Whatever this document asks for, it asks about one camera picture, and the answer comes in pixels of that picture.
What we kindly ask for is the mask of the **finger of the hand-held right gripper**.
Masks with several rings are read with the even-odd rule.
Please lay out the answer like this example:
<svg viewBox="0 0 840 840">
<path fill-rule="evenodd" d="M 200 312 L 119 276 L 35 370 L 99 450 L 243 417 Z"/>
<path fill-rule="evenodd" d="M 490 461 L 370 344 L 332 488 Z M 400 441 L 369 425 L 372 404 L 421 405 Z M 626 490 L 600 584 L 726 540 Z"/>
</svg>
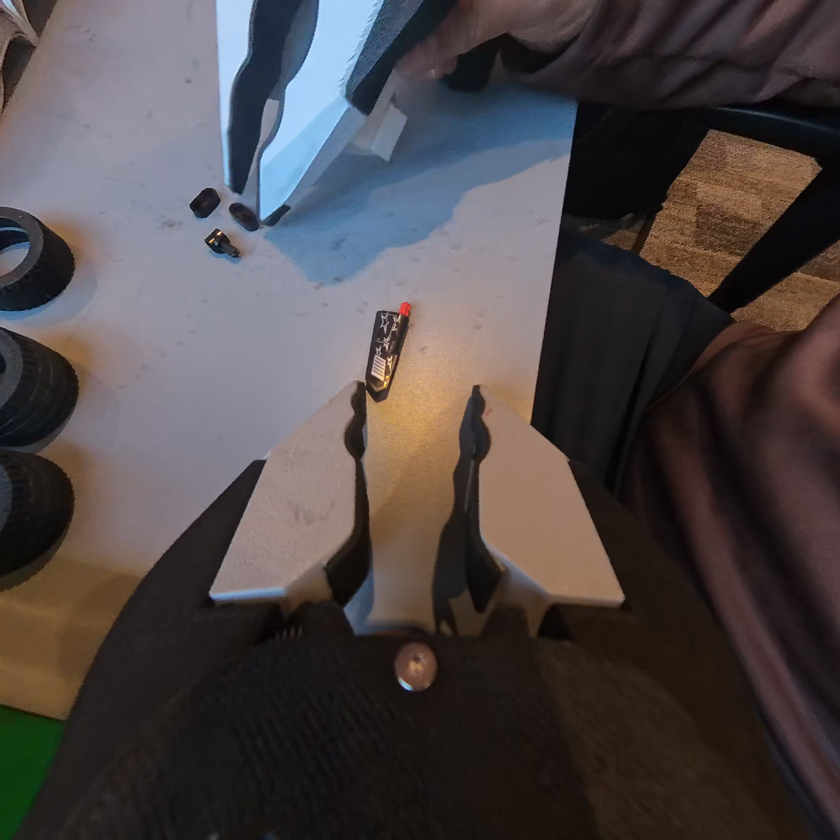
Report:
<svg viewBox="0 0 840 840">
<path fill-rule="evenodd" d="M 278 118 L 258 163 L 260 221 L 274 225 L 349 145 L 389 161 L 407 116 L 396 104 L 398 77 L 385 71 L 370 112 L 352 104 L 351 76 L 375 24 L 400 32 L 418 2 L 303 2 L 282 55 L 272 97 Z"/>
<path fill-rule="evenodd" d="M 282 113 L 288 83 L 310 50 L 318 1 L 218 1 L 220 130 L 227 187 L 245 192 L 265 142 L 269 101 Z"/>
</svg>

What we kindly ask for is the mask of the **white desk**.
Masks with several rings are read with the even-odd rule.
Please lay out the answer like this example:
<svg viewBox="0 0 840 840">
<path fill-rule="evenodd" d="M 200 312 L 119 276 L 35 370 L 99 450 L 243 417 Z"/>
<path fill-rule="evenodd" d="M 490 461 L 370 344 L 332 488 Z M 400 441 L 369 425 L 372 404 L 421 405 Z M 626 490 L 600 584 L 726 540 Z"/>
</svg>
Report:
<svg viewBox="0 0 840 840">
<path fill-rule="evenodd" d="M 369 407 L 371 628 L 434 625 L 432 575 L 473 385 L 530 418 L 574 105 L 500 81 L 408 87 L 390 162 L 248 234 L 224 204 L 213 2 L 58 2 L 2 117 L 2 204 L 57 231 L 76 275 L 4 318 L 65 355 L 80 400 L 44 455 L 76 512 L 2 593 L 2 704 L 64 718 L 132 588 L 253 460 L 364 374 L 375 313 L 413 304 Z M 241 259 L 204 243 L 220 228 Z"/>
</svg>

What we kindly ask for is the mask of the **black chair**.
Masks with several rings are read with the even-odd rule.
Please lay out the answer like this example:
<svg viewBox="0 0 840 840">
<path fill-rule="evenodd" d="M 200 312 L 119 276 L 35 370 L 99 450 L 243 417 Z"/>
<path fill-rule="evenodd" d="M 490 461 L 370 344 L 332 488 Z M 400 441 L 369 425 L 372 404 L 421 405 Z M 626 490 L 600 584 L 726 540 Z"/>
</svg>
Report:
<svg viewBox="0 0 840 840">
<path fill-rule="evenodd" d="M 606 241 L 635 231 L 640 255 L 669 188 L 707 134 L 718 131 L 802 154 L 819 172 L 711 295 L 733 313 L 834 246 L 839 238 L 839 116 L 780 99 L 632 111 L 582 104 L 574 127 L 563 225 Z"/>
</svg>

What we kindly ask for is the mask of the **black rubber toy tire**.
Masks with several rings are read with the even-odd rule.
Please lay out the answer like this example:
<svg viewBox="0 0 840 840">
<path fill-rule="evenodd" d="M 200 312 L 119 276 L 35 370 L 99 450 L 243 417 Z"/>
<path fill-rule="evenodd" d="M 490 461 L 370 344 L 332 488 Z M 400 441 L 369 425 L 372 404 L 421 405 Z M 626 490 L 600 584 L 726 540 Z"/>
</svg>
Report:
<svg viewBox="0 0 840 840">
<path fill-rule="evenodd" d="M 75 510 L 70 478 L 39 455 L 1 452 L 1 578 L 15 585 L 49 560 Z"/>
<path fill-rule="evenodd" d="M 13 268 L 2 269 L 1 311 L 24 312 L 58 297 L 74 277 L 76 262 L 67 242 L 36 216 L 1 207 L 1 250 L 26 245 Z"/>
<path fill-rule="evenodd" d="M 1 330 L 1 446 L 23 448 L 58 430 L 79 396 L 77 374 L 60 353 Z"/>
</svg>

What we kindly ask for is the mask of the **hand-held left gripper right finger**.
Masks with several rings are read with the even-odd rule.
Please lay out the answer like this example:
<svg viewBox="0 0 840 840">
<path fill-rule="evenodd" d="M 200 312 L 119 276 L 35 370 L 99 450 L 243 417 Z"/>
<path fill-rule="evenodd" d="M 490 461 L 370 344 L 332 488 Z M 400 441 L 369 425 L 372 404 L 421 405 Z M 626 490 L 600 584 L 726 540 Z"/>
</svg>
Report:
<svg viewBox="0 0 840 840">
<path fill-rule="evenodd" d="M 539 606 L 618 608 L 625 594 L 568 457 L 476 385 L 465 498 L 465 578 L 479 613 L 511 597 Z"/>
</svg>

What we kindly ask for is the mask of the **black star-print toy part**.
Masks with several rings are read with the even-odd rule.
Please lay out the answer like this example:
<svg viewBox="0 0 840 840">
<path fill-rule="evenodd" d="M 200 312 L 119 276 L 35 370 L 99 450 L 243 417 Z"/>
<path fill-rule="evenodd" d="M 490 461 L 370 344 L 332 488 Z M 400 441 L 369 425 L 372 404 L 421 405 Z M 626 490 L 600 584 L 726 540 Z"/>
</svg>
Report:
<svg viewBox="0 0 840 840">
<path fill-rule="evenodd" d="M 375 314 L 364 383 L 376 403 L 389 395 L 409 323 L 410 318 L 401 318 L 398 311 L 380 310 Z"/>
</svg>

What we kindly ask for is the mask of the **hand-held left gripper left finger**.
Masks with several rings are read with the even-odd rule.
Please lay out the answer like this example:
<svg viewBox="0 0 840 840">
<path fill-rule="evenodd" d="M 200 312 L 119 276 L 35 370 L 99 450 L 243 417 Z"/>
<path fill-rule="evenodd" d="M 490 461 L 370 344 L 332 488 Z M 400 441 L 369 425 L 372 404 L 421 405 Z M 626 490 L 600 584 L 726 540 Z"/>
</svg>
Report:
<svg viewBox="0 0 840 840">
<path fill-rule="evenodd" d="M 371 570 L 366 390 L 352 381 L 268 454 L 209 591 L 215 604 L 347 606 Z"/>
</svg>

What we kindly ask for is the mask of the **person's right hand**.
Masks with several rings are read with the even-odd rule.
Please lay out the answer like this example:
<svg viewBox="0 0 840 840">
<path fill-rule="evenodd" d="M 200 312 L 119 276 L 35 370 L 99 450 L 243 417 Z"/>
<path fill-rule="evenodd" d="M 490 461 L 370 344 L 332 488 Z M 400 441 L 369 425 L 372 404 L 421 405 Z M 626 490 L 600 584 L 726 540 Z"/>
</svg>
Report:
<svg viewBox="0 0 840 840">
<path fill-rule="evenodd" d="M 573 2 L 460 1 L 444 22 L 398 65 L 402 77 L 442 79 L 459 57 L 492 39 L 510 35 L 537 47 L 560 41 L 572 19 Z"/>
</svg>

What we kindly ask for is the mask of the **green mat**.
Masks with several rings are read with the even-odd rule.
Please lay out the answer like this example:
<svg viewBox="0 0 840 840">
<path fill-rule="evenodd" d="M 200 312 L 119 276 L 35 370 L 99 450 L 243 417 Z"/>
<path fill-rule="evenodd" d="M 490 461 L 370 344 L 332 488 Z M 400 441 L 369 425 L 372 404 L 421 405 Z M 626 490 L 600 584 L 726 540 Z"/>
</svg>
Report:
<svg viewBox="0 0 840 840">
<path fill-rule="evenodd" d="M 1 706 L 1 838 L 12 838 L 58 750 L 65 722 Z"/>
</svg>

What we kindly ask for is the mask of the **open paper booklet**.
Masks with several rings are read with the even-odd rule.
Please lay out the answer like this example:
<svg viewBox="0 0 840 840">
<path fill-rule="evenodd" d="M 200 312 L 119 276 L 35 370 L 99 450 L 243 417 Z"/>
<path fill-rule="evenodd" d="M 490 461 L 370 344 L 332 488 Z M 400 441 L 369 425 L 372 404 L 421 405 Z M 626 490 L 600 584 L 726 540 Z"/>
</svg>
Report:
<svg viewBox="0 0 840 840">
<path fill-rule="evenodd" d="M 56 1 L 1 2 L 1 110 L 35 53 Z"/>
</svg>

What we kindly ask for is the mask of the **person's dark trousers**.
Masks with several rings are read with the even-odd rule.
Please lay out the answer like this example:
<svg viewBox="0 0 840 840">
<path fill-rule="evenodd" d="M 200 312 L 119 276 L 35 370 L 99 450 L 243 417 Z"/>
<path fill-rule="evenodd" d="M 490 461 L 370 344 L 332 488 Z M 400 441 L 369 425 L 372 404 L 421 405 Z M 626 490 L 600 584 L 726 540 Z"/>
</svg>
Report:
<svg viewBox="0 0 840 840">
<path fill-rule="evenodd" d="M 733 323 L 687 280 L 562 228 L 532 425 L 617 496 L 646 412 Z"/>
</svg>

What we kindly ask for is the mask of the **person's purple sweater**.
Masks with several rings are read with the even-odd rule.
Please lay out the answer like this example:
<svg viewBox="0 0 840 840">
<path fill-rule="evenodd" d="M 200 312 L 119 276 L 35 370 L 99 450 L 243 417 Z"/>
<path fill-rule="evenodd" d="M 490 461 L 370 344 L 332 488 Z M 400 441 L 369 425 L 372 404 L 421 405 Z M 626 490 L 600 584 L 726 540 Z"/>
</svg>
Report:
<svg viewBox="0 0 840 840">
<path fill-rule="evenodd" d="M 808 821 L 838 838 L 839 304 L 735 322 L 643 420 L 623 500 L 698 579 Z"/>
</svg>

